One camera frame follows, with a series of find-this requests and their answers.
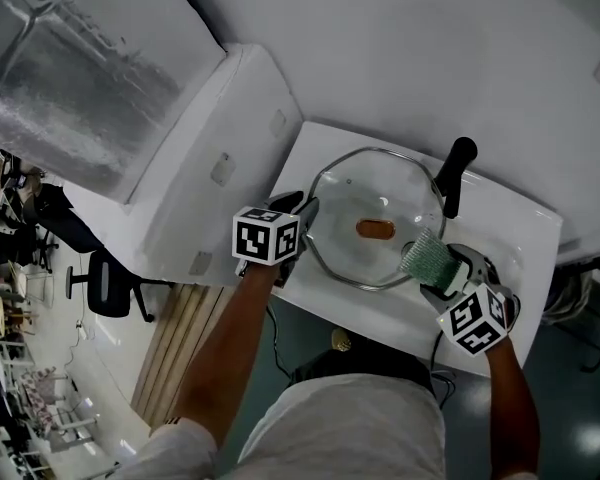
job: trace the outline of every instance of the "white cube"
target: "white cube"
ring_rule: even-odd
[[[493,347],[507,335],[504,297],[485,283],[438,317],[449,341],[470,356]]]
[[[233,217],[232,254],[236,258],[275,265],[298,251],[300,217],[245,206]]]

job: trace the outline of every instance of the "white t-shirt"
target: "white t-shirt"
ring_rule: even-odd
[[[178,419],[111,478],[213,478],[216,451],[207,430]],[[442,480],[442,413],[431,393],[407,380],[352,374],[301,382],[271,406],[223,478]]]

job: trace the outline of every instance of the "wall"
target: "wall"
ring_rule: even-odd
[[[600,0],[196,0],[223,40],[263,44],[306,119],[444,156],[557,211],[600,249]]]

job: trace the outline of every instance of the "white sink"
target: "white sink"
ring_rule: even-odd
[[[306,193],[315,176],[329,163],[361,147],[375,146],[408,155],[435,176],[442,161],[386,142],[305,122],[272,194]],[[387,163],[377,176],[367,177],[378,190],[401,176],[399,162]],[[494,263],[502,284],[520,298],[522,310],[511,338],[521,364],[535,337],[549,291],[562,218],[497,183],[465,172],[458,217],[447,221],[444,241],[462,243]],[[366,292],[330,278],[311,251],[305,252],[287,285],[276,295],[346,329],[391,347],[428,359],[439,332],[437,312],[420,294],[418,284]],[[483,356],[471,358],[443,340],[436,361],[487,375]]]

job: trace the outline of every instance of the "brush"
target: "brush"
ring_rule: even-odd
[[[446,244],[429,228],[424,228],[409,251],[402,257],[398,269],[421,284],[446,292],[462,265]]]

